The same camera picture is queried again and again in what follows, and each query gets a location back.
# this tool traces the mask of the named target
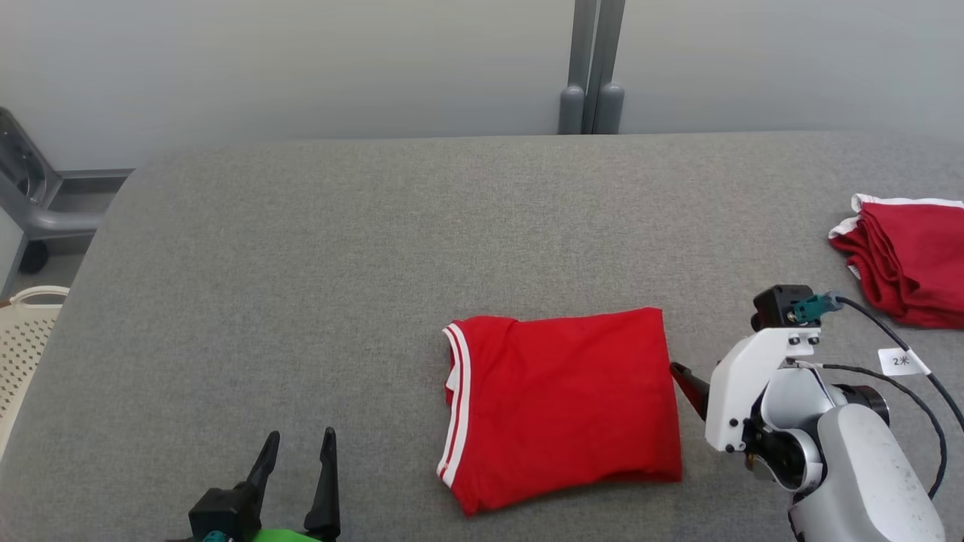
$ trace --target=white laundry basket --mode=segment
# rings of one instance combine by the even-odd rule
[[[0,304],[0,459],[61,309],[61,305],[31,305],[26,300],[40,295],[66,297],[69,291],[61,286],[35,286]]]

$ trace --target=cable label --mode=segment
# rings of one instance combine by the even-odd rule
[[[880,372],[887,376],[924,373],[913,358],[913,352],[904,352],[902,348],[881,348],[877,350],[877,356],[880,358]]]

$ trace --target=gray table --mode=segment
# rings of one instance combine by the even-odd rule
[[[293,142],[158,160],[123,186],[0,466],[4,540],[186,536],[187,510],[281,431],[267,526],[296,528],[338,431],[343,540],[790,540],[788,496],[717,454],[681,401],[685,480],[464,518],[436,478],[452,318],[665,310],[709,375],[776,283],[858,296],[826,234],[850,196],[964,198],[960,149],[833,133]],[[826,362],[886,338],[827,318]],[[901,330],[964,401],[964,334]],[[845,374],[832,381],[855,382]],[[964,439],[937,507],[964,532]],[[930,483],[936,438],[881,388]]]

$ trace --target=red t-shirt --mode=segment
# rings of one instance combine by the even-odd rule
[[[466,515],[607,478],[680,481],[659,309],[456,320],[438,475]]]
[[[894,320],[964,328],[964,203],[856,194],[830,231],[868,302]]]

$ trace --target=white wall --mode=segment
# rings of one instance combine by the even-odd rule
[[[0,96],[58,170],[296,137],[554,133],[571,2],[26,0]]]
[[[622,133],[964,134],[960,0],[629,0]]]

